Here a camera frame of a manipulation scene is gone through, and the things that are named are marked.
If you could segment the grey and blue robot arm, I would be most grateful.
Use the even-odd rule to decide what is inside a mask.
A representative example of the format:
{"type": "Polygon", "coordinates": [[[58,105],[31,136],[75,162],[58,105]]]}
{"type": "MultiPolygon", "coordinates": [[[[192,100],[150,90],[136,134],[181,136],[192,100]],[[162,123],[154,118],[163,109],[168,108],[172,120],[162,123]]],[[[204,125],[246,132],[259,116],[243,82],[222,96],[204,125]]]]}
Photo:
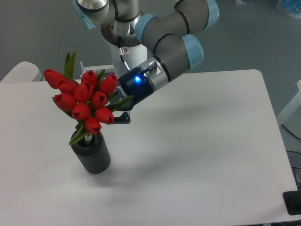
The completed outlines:
{"type": "Polygon", "coordinates": [[[116,124],[130,122],[133,107],[198,65],[204,58],[195,33],[214,25],[214,0],[175,0],[164,17],[144,14],[136,0],[75,0],[73,6],[87,28],[100,28],[112,53],[118,83],[113,103],[132,99],[121,108],[116,124]]]}

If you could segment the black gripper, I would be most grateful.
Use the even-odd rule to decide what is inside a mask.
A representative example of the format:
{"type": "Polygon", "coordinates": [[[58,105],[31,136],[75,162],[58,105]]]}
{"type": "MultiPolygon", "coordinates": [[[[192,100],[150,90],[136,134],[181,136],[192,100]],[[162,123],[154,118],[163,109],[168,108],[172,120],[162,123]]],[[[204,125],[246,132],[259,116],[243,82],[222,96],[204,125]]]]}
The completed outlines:
{"type": "Polygon", "coordinates": [[[113,89],[114,97],[110,99],[112,105],[118,104],[117,111],[124,111],[120,116],[114,117],[114,124],[129,124],[130,115],[127,111],[154,93],[148,72],[153,72],[155,67],[146,69],[135,67],[118,78],[117,85],[113,89]]]}

